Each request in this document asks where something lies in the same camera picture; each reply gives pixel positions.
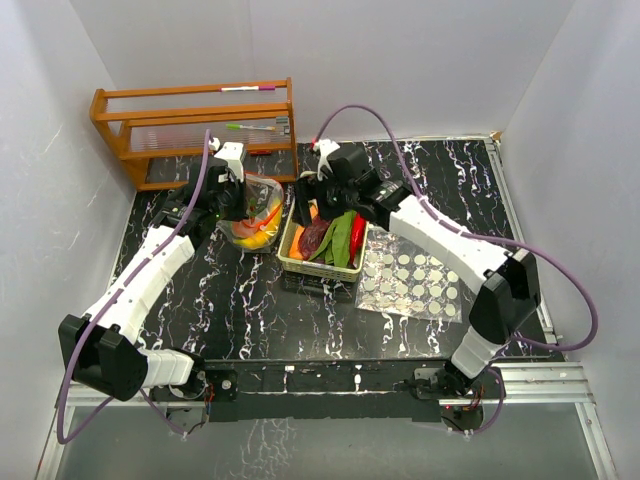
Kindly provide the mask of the cherry tomato sprig toy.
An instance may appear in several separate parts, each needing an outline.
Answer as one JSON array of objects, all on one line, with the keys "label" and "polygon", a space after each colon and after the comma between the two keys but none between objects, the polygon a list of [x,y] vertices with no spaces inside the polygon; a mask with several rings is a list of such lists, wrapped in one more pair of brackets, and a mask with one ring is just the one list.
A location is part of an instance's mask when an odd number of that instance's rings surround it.
[{"label": "cherry tomato sprig toy", "polygon": [[254,219],[256,216],[260,215],[266,206],[263,202],[261,202],[258,198],[253,197],[248,200],[247,203],[247,217],[249,219]]}]

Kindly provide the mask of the red watermelon slice toy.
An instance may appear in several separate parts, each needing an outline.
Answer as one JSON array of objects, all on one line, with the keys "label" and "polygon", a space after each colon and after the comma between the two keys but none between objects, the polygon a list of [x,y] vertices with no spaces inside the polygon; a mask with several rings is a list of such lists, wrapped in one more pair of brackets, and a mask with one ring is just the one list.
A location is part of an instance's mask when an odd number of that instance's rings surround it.
[{"label": "red watermelon slice toy", "polygon": [[232,222],[231,230],[233,235],[239,238],[248,238],[256,233],[256,227],[246,225],[244,222]]}]

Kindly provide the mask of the yellow toy banana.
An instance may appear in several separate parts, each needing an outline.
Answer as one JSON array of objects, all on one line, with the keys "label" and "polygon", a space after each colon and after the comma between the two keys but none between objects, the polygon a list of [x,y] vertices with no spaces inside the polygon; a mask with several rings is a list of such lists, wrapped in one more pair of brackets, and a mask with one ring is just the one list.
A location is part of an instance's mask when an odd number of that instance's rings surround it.
[{"label": "yellow toy banana", "polygon": [[259,230],[255,234],[241,239],[236,239],[235,244],[246,250],[260,250],[270,247],[277,238],[278,230]]}]

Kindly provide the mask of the pale green perforated basket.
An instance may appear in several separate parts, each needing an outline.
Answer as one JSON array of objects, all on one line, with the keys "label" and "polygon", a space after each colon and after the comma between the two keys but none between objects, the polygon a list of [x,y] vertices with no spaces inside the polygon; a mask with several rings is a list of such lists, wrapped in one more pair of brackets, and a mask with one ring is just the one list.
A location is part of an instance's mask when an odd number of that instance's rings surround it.
[{"label": "pale green perforated basket", "polygon": [[277,257],[281,261],[283,269],[288,272],[354,283],[358,279],[365,263],[366,240],[369,230],[368,222],[364,233],[363,245],[356,254],[354,263],[350,262],[346,268],[337,268],[333,265],[322,263],[323,258],[321,257],[309,261],[294,260],[288,257],[289,248],[291,246],[296,227],[298,226],[298,224],[292,219],[292,206],[294,203],[295,201],[292,201],[289,214],[286,217],[286,220],[282,221],[282,235],[277,249]]}]

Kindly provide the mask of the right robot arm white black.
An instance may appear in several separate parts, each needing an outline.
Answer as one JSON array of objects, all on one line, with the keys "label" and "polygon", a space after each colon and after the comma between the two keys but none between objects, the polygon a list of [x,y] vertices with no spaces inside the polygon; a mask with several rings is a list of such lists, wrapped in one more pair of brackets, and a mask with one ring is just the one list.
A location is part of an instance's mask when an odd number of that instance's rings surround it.
[{"label": "right robot arm white black", "polygon": [[471,395],[496,353],[540,304],[534,255],[472,239],[460,226],[446,228],[446,217],[429,214],[405,181],[382,179],[358,145],[321,140],[312,151],[319,159],[316,172],[301,175],[294,185],[296,222],[310,224],[310,203],[324,220],[354,211],[434,256],[474,294],[467,332],[429,381],[435,392]]}]

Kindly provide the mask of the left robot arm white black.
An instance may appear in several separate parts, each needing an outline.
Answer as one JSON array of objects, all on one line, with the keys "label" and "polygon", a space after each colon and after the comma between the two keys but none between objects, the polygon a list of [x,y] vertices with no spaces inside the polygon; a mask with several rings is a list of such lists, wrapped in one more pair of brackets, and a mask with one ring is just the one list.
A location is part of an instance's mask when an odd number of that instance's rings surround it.
[{"label": "left robot arm white black", "polygon": [[221,220],[246,213],[241,161],[210,158],[193,167],[188,184],[169,194],[144,242],[106,293],[82,316],[67,315],[58,328],[66,367],[61,392],[76,381],[127,401],[142,388],[172,386],[194,399],[207,376],[192,354],[149,350],[138,344],[150,310],[178,270]]}]

